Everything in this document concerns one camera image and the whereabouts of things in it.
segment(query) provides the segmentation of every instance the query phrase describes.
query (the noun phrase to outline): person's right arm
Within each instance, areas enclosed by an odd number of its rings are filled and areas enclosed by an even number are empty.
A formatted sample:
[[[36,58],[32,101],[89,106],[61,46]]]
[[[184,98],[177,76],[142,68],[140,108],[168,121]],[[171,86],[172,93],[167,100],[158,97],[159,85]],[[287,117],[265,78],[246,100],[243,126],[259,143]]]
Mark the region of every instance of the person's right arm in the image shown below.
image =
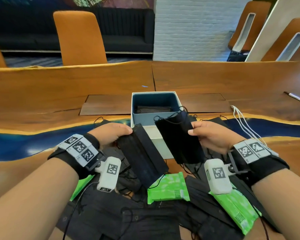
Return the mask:
[[[234,144],[245,140],[226,127],[210,122],[192,122],[189,134],[198,136],[202,146],[226,154]],[[252,186],[258,200],[267,210],[287,240],[300,240],[300,177],[288,169],[268,175]]]

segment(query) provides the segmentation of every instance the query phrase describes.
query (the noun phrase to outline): green plastic wrapper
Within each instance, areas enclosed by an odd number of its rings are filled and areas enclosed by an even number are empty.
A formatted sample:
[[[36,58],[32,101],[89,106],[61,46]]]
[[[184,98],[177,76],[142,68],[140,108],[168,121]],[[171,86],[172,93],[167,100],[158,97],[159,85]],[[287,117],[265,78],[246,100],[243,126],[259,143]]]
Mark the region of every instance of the green plastic wrapper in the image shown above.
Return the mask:
[[[165,174],[148,189],[148,204],[154,201],[181,200],[190,201],[188,189],[182,172]]]
[[[209,193],[219,202],[232,220],[234,220],[242,230],[242,233],[246,235],[253,227],[255,220],[259,217],[255,211],[256,208],[249,203],[241,192],[235,189],[228,194]]]
[[[73,192],[73,194],[72,194],[72,196],[70,198],[70,201],[73,201],[74,198],[76,198],[76,196],[81,192],[81,190],[84,189],[84,187],[88,184],[88,182],[90,182],[93,179],[94,176],[95,175],[89,175],[88,177],[79,180],[79,182],[77,184],[77,187],[74,190],[74,192]]]

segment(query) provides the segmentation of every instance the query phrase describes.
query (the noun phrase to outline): sofa backrest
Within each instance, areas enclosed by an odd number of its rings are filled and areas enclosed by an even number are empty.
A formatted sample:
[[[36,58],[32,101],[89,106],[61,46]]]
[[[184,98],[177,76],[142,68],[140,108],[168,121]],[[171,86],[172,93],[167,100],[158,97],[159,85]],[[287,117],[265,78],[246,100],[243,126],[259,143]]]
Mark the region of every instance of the sofa backrest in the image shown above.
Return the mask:
[[[153,23],[155,18],[152,9],[69,7],[67,10],[94,13],[102,35],[144,36],[145,17],[153,19]],[[56,34],[54,11],[46,7],[0,5],[0,34]]]

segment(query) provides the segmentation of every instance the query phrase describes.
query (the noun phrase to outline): white cord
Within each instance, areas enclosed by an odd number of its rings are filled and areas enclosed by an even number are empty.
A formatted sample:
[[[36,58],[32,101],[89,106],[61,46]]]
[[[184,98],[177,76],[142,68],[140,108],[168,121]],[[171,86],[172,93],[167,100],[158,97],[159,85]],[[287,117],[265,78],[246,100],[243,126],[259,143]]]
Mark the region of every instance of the white cord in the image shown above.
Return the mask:
[[[247,123],[247,121],[246,121],[244,115],[241,113],[241,111],[240,111],[236,106],[233,106],[233,105],[231,105],[231,108],[233,109],[233,116],[234,116],[234,118],[238,121],[238,123],[239,123],[241,129],[242,129],[248,136],[250,136],[251,138],[254,138],[254,139],[258,140],[260,143],[263,143],[264,145],[267,146],[267,144],[266,144],[266,142],[264,141],[264,139],[261,138],[261,136],[260,136],[258,133],[256,133],[256,132],[248,125],[248,123]],[[242,123],[240,115],[242,116],[242,118],[243,118],[244,122],[246,123],[246,125],[248,126],[248,128],[244,125],[244,123]]]

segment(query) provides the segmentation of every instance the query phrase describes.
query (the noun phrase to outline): hand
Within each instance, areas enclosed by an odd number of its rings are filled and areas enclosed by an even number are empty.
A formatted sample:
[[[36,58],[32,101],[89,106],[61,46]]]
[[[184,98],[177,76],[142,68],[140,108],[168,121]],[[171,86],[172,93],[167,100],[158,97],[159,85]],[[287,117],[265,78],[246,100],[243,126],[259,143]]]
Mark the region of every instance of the hand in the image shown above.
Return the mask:
[[[120,136],[129,135],[132,129],[125,124],[108,123],[101,125],[88,132],[98,139],[100,146],[110,144]]]
[[[211,121],[194,121],[191,136],[198,136],[200,144],[221,154],[226,154],[233,145],[245,138],[234,131]]]

